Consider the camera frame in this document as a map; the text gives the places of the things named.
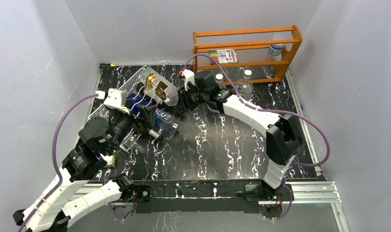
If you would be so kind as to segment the blue square bottle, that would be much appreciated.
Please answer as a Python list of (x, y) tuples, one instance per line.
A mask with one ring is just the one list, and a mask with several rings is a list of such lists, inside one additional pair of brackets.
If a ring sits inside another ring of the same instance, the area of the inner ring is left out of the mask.
[[(131, 103), (130, 107), (132, 108), (135, 114), (138, 114), (139, 109), (137, 108), (137, 105), (136, 106), (134, 105), (138, 103), (143, 97), (140, 96), (137, 97), (136, 94), (132, 93), (127, 98), (133, 99), (133, 102)], [(151, 100), (149, 102), (146, 99), (143, 99), (139, 104), (142, 104), (144, 106), (153, 106), (153, 105), (157, 106), (155, 112), (155, 122), (154, 122), (156, 127), (168, 131), (176, 131), (178, 129), (178, 123), (176, 122), (175, 116), (159, 108), (159, 106), (155, 104), (155, 101)]]

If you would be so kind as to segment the grey bottle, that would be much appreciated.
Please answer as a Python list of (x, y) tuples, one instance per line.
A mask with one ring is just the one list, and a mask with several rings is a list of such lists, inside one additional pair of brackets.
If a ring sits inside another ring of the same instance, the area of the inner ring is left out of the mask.
[(152, 68), (144, 67), (142, 69), (140, 81), (145, 86), (145, 95), (154, 99), (157, 103), (169, 107), (178, 104), (178, 88)]

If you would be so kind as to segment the clear glass bottle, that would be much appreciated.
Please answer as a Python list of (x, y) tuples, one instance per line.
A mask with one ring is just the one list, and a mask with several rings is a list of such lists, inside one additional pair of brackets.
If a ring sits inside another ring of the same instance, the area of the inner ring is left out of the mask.
[(143, 146), (141, 146), (139, 143), (138, 143), (138, 137), (136, 135), (134, 135), (133, 133), (132, 134), (129, 134), (127, 135), (123, 140), (122, 142), (120, 143), (120, 146), (119, 146), (122, 150), (124, 151), (128, 151), (129, 149), (130, 150), (136, 150), (137, 152), (139, 153), (144, 153), (145, 149)]

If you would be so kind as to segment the dark green wine bottle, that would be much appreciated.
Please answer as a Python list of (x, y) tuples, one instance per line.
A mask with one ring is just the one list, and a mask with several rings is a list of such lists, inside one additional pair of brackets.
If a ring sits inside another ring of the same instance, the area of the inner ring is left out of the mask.
[(160, 133), (158, 133), (155, 130), (153, 130), (153, 129), (139, 128), (138, 132), (140, 134), (148, 134), (149, 136), (154, 138), (156, 141), (161, 141), (163, 139), (163, 136)]

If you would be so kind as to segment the clear round white-capped bottle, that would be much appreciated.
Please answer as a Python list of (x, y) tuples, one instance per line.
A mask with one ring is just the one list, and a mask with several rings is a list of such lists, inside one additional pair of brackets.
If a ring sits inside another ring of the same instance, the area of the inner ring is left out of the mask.
[(223, 74), (221, 73), (217, 73), (215, 75), (215, 82), (217, 84), (217, 86), (220, 88), (220, 89), (225, 89), (226, 86), (224, 84), (224, 80), (223, 80)]

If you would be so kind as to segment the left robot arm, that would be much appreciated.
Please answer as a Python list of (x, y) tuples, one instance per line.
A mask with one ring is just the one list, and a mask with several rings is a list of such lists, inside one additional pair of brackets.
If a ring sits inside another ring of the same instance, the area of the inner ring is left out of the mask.
[(147, 203), (151, 187), (134, 184), (125, 174), (111, 177), (98, 189), (77, 199), (73, 195), (87, 184), (107, 162), (103, 156), (117, 152), (123, 139), (134, 126), (153, 123), (155, 106), (138, 105), (138, 116), (126, 109), (111, 110), (111, 119), (95, 117), (79, 131), (79, 141), (64, 158), (55, 165), (56, 177), (40, 197), (28, 208), (17, 210), (13, 219), (20, 231), (65, 232), (79, 219), (96, 209), (123, 201)]

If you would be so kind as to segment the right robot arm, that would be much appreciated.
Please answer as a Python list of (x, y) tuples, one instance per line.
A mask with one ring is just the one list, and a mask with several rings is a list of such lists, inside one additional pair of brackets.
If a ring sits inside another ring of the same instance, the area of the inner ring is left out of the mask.
[(292, 115), (264, 112), (258, 106), (247, 106), (246, 100), (238, 97), (233, 89), (221, 88), (207, 70), (194, 73), (183, 69), (179, 75), (184, 80), (184, 87), (178, 90), (177, 112), (183, 114), (206, 104), (212, 112), (232, 116), (265, 136), (269, 163), (262, 192), (268, 200), (280, 196), (286, 172), (303, 143)]

